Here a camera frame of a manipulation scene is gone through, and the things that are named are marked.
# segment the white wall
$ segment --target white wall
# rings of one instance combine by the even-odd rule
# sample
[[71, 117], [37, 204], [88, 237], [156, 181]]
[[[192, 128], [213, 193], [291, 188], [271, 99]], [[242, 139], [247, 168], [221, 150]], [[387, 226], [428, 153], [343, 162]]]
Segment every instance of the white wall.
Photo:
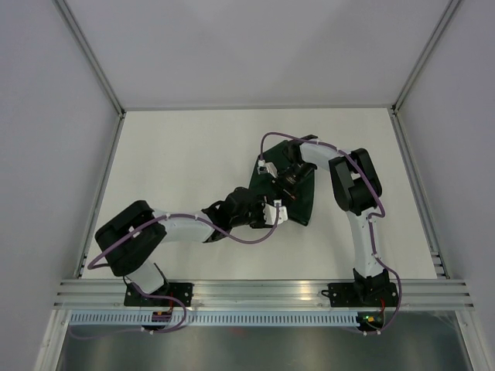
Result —
[[495, 2], [465, 1], [401, 118], [451, 272], [495, 347]]
[[0, 362], [30, 370], [116, 114], [50, 0], [0, 5]]
[[68, 0], [122, 104], [390, 104], [447, 0]]

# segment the purple cable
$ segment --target purple cable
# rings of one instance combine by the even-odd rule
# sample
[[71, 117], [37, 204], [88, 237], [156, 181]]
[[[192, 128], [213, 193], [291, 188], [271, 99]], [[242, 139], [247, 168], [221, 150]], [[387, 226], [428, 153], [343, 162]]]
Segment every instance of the purple cable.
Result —
[[232, 236], [230, 233], [228, 233], [226, 230], [221, 229], [220, 227], [216, 226], [215, 224], [211, 223], [209, 220], [206, 220], [204, 218], [201, 218], [199, 216], [194, 216], [192, 214], [182, 214], [182, 213], [176, 213], [176, 214], [170, 214], [170, 215], [162, 215], [159, 216], [155, 219], [151, 219], [146, 223], [143, 223], [142, 225], [138, 226], [135, 230], [127, 233], [125, 236], [123, 236], [120, 240], [117, 242], [113, 243], [109, 248], [107, 248], [105, 251], [103, 251], [101, 254], [99, 254], [97, 257], [95, 257], [88, 265], [87, 269], [92, 270], [92, 269], [97, 269], [97, 268], [102, 268], [102, 267], [108, 267], [108, 264], [97, 264], [98, 261], [106, 257], [109, 253], [111, 253], [113, 250], [117, 249], [119, 246], [121, 246], [125, 241], [130, 239], [132, 236], [134, 236], [136, 233], [142, 231], [144, 228], [147, 226], [151, 226], [153, 223], [157, 223], [160, 220], [167, 220], [167, 219], [172, 219], [172, 218], [187, 218], [187, 219], [194, 219], [194, 220], [199, 220], [201, 223], [205, 223], [206, 225], [210, 226], [214, 230], [217, 230], [218, 232], [222, 233], [224, 236], [231, 238], [232, 240], [238, 242], [238, 243], [244, 243], [247, 245], [254, 245], [256, 243], [263, 242], [267, 240], [275, 231], [278, 225], [278, 215], [280, 210], [278, 209], [278, 206], [276, 208], [276, 214], [275, 214], [275, 224], [273, 227], [264, 235], [262, 238], [259, 238], [254, 241], [246, 241], [242, 240], [240, 238], [237, 238], [236, 236]]
[[[371, 217], [373, 217], [373, 216], [376, 216], [378, 218], [384, 218], [385, 217], [385, 208], [384, 208], [383, 203], [381, 203], [381, 201], [380, 201], [380, 197], [378, 197], [378, 194], [374, 190], [373, 186], [371, 185], [370, 181], [368, 180], [368, 178], [364, 174], [363, 170], [361, 170], [361, 168], [359, 167], [359, 165], [345, 151], [339, 150], [335, 145], [331, 145], [330, 143], [325, 143], [324, 141], [315, 141], [315, 140], [301, 139], [301, 138], [297, 138], [297, 137], [294, 137], [294, 136], [289, 135], [289, 134], [279, 133], [277, 131], [270, 131], [270, 132], [266, 133], [265, 135], [263, 135], [263, 138], [261, 139], [261, 146], [260, 146], [260, 149], [261, 149], [260, 159], [261, 160], [263, 159], [263, 144], [265, 143], [265, 139], [268, 136], [270, 136], [270, 135], [277, 135], [277, 136], [280, 136], [280, 137], [285, 137], [285, 138], [290, 138], [290, 139], [293, 139], [293, 140], [296, 140], [296, 141], [300, 141], [302, 143], [310, 143], [312, 145], [322, 145], [324, 147], [328, 147], [328, 148], [333, 149], [334, 151], [336, 151], [340, 155], [343, 155], [346, 158], [346, 160], [353, 166], [353, 168], [357, 171], [357, 173], [363, 179], [364, 184], [366, 184], [366, 187], [369, 189], [371, 195], [374, 198], [374, 201], [377, 203], [378, 209], [380, 209], [380, 214], [379, 213], [369, 213], [368, 216], [367, 216], [368, 225], [370, 227], [371, 249], [373, 251], [375, 260], [384, 269], [386, 269], [387, 271], [389, 271], [390, 273], [392, 273], [397, 278], [397, 285], [398, 285], [398, 303], [397, 303], [397, 306], [395, 307], [395, 311], [394, 311], [394, 314], [392, 315], [391, 319], [381, 329], [381, 331], [382, 330], [385, 330], [395, 320], [395, 318], [397, 317], [397, 313], [399, 312], [399, 308], [401, 307], [401, 303], [402, 303], [402, 282], [401, 282], [401, 278], [399, 277], [398, 273], [396, 271], [394, 271], [392, 268], [390, 268], [389, 266], [387, 266], [383, 261], [381, 261], [381, 259], [377, 255], [377, 245], [376, 245], [376, 241], [375, 241], [375, 238], [374, 238], [374, 231], [373, 231], [373, 224], [372, 224], [372, 221], [371, 221]], [[376, 335], [377, 333], [378, 333], [378, 331], [371, 331], [371, 332], [367, 332], [367, 335]]]
[[346, 160], [353, 166], [353, 168], [357, 171], [357, 173], [360, 175], [360, 177], [363, 179], [364, 184], [366, 184], [366, 187], [370, 190], [371, 195], [374, 198], [374, 201], [377, 203], [378, 209], [380, 209], [380, 213], [370, 213], [368, 215], [368, 219], [371, 218], [372, 216], [376, 216], [378, 218], [384, 218], [385, 217], [385, 208], [384, 205], [380, 201], [380, 197], [378, 197], [378, 194], [374, 190], [373, 186], [371, 185], [370, 181], [368, 178], [365, 176], [363, 170], [359, 167], [359, 165], [345, 152], [340, 149], [338, 149], [335, 145], [331, 145], [330, 143], [325, 143], [324, 141], [315, 141], [315, 140], [308, 140], [308, 139], [301, 139], [294, 137], [293, 135], [285, 134], [285, 133], [279, 133], [277, 131], [270, 131], [263, 135], [263, 138], [261, 139], [261, 154], [260, 154], [260, 159], [263, 159], [263, 145], [265, 144], [265, 139], [270, 136], [270, 135], [277, 135], [279, 137], [285, 137], [285, 138], [290, 138], [295, 141], [300, 141], [302, 143], [310, 143], [312, 145], [322, 145], [323, 147], [328, 147], [336, 151], [338, 154], [343, 155]]
[[[174, 301], [175, 303], [177, 303], [183, 310], [184, 310], [184, 315], [183, 317], [181, 318], [181, 320], [179, 321], [179, 323], [177, 325], [174, 325], [173, 327], [171, 328], [164, 328], [162, 330], [155, 330], [153, 331], [153, 333], [159, 333], [159, 334], [166, 334], [167, 332], [174, 332], [174, 331], [177, 331], [177, 330], [180, 330], [182, 327], [182, 323], [184, 323], [184, 321], [186, 320], [186, 316], [187, 316], [187, 308], [186, 306], [184, 305], [184, 303], [182, 303], [179, 299], [177, 298], [174, 298], [172, 296], [166, 296], [166, 295], [150, 295], [150, 294], [146, 294], [137, 284], [135, 284], [134, 282], [132, 282], [132, 284], [134, 285], [134, 288], [136, 289], [136, 291], [143, 297], [145, 298], [148, 298], [148, 299], [164, 299], [164, 300], [172, 300]], [[68, 333], [69, 333], [69, 336], [76, 339], [76, 340], [95, 340], [95, 339], [101, 339], [101, 338], [104, 338], [106, 336], [109, 336], [109, 335], [114, 335], [114, 334], [122, 334], [122, 333], [125, 333], [125, 332], [142, 332], [142, 328], [123, 328], [121, 330], [117, 330], [117, 331], [114, 331], [114, 332], [109, 332], [107, 334], [102, 334], [102, 335], [93, 335], [93, 336], [80, 336], [80, 335], [76, 335], [72, 332], [72, 328], [69, 326], [68, 329], [67, 329]]]

